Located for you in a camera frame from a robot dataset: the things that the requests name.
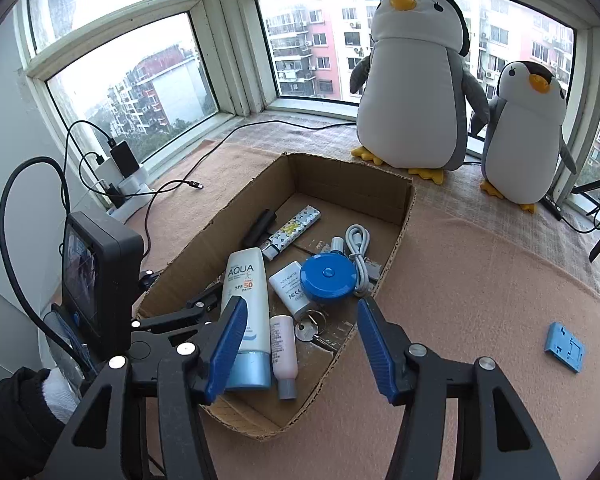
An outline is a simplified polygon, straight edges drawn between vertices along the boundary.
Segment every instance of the black sleeve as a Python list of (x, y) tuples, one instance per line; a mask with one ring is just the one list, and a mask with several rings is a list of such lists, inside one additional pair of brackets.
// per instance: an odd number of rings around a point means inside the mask
[(46, 368), (21, 368), (0, 381), (0, 479), (21, 480), (45, 466), (64, 424), (46, 405)]

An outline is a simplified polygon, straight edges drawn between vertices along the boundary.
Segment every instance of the small penguin plush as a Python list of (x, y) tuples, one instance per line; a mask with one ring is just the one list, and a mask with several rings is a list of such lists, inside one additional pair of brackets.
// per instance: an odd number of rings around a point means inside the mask
[(371, 35), (371, 55), (351, 73), (352, 93), (366, 82), (357, 119), (362, 146), (351, 154), (442, 184), (443, 170), (464, 161), (464, 99), (489, 121), (484, 91), (462, 59), (469, 53), (462, 11), (453, 0), (381, 0)]
[[(533, 213), (551, 186), (558, 154), (576, 173), (562, 137), (566, 93), (541, 64), (515, 61), (502, 69), (489, 108), (480, 188)], [(480, 117), (472, 116), (473, 134), (484, 125)]]

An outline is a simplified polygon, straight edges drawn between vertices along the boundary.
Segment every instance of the blue round tape measure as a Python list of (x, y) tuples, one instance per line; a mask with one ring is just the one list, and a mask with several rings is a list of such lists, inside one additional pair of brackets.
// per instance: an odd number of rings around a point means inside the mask
[(356, 287), (356, 267), (340, 253), (321, 253), (302, 264), (300, 282), (310, 300), (330, 303), (351, 294)]

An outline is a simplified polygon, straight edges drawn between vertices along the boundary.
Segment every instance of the yellow beak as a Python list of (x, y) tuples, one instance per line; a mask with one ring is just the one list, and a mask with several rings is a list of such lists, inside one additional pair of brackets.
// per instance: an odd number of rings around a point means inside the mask
[(411, 10), (416, 6), (416, 0), (389, 0), (389, 3), (395, 10)]
[(546, 79), (538, 74), (529, 76), (529, 84), (536, 92), (540, 92), (541, 94), (546, 94), (551, 88)]

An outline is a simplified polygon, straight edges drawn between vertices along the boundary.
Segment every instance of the coiled white usb cable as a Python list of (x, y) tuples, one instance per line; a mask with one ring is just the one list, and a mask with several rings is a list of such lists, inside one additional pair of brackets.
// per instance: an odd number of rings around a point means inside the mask
[(369, 290), (369, 273), (366, 270), (365, 253), (369, 247), (371, 234), (362, 225), (353, 224), (347, 229), (344, 238), (349, 248), (349, 258), (353, 260), (358, 272), (354, 294), (364, 296)]

